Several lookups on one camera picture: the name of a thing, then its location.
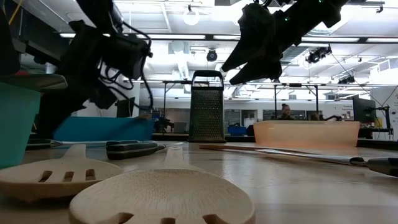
slot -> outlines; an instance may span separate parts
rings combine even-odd
[[[204,219],[206,224],[228,224],[215,214],[204,215],[202,218]]]
[[[129,221],[134,215],[131,213],[126,213],[126,212],[122,212],[119,213],[118,217],[119,217],[119,221],[118,224],[123,224],[126,223],[127,221]]]
[[[93,169],[86,170],[86,180],[95,180],[95,171]]]
[[[175,218],[162,218],[160,224],[175,224]]]
[[[68,171],[65,173],[65,175],[63,176],[63,182],[71,182],[73,179],[73,175],[75,174],[75,172],[72,171]]]
[[[51,174],[52,171],[49,170],[43,171],[42,177],[40,178],[39,182],[40,183],[46,182],[50,178]]]

grater handle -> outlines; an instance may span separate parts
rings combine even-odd
[[[218,77],[218,78],[220,78],[221,86],[224,88],[223,75],[219,71],[214,71],[214,70],[197,70],[197,71],[195,71],[195,73],[193,74],[193,77],[192,77],[192,86],[195,83],[196,77]]]

table surface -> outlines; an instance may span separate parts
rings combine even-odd
[[[198,145],[183,145],[185,161],[243,189],[255,204],[256,223],[397,223],[398,178],[365,167],[256,152],[207,151]],[[65,150],[27,151],[23,163],[59,158]],[[165,153],[109,162],[125,171],[147,169],[162,162]],[[394,151],[365,148],[359,148],[358,154],[396,156]],[[104,148],[88,148],[87,157],[107,161]],[[0,219],[7,224],[64,224],[68,223],[69,202],[23,203],[0,197]]]

wooden spatula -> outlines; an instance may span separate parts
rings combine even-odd
[[[181,147],[170,147],[156,169],[122,174],[83,190],[69,209],[73,224],[255,222],[248,195],[184,162]]]
[[[84,144],[73,145],[60,159],[49,159],[0,170],[0,194],[31,202],[76,195],[123,170],[86,158]]]

blue tray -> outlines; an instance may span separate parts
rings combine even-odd
[[[54,132],[58,141],[147,141],[152,139],[154,122],[142,118],[67,118]]]

